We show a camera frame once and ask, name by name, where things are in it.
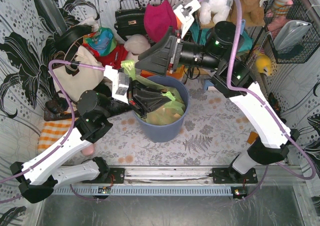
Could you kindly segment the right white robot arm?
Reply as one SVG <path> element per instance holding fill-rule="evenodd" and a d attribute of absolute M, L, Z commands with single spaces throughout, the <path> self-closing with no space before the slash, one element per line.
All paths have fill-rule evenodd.
<path fill-rule="evenodd" d="M 169 68 L 179 64 L 214 72 L 210 81 L 226 98 L 236 104 L 254 126 L 258 138 L 249 149 L 237 156 L 218 180 L 241 182 L 256 165 L 278 163 L 287 156 L 291 130 L 280 120 L 266 100 L 252 72 L 236 59 L 241 26 L 222 21 L 215 25 L 207 43 L 186 42 L 172 29 L 138 57 L 136 68 L 165 76 Z"/>

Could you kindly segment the green plastic trash bag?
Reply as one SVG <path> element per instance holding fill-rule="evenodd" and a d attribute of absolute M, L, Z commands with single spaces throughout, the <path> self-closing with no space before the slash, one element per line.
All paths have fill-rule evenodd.
<path fill-rule="evenodd" d="M 128 76 L 128 103 L 139 119 L 148 124 L 164 126 L 182 118 L 187 109 L 187 100 L 183 99 L 177 86 L 166 85 L 165 77 L 155 82 L 151 77 L 138 75 L 133 60 L 122 61 L 120 65 Z"/>

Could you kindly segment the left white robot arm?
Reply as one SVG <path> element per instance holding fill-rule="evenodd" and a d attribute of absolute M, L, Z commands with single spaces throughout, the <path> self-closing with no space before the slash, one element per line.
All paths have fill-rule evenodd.
<path fill-rule="evenodd" d="M 174 100 L 167 89 L 147 86 L 137 80 L 130 80 L 123 96 L 124 103 L 95 90 L 83 92 L 76 104 L 80 117 L 67 133 L 34 159 L 10 166 L 19 182 L 20 193 L 28 202 L 40 202 L 55 189 L 77 182 L 113 181 L 111 169 L 102 157 L 74 166 L 64 166 L 64 163 L 101 139 L 113 126 L 108 121 L 110 117 L 128 110 L 146 117 Z"/>

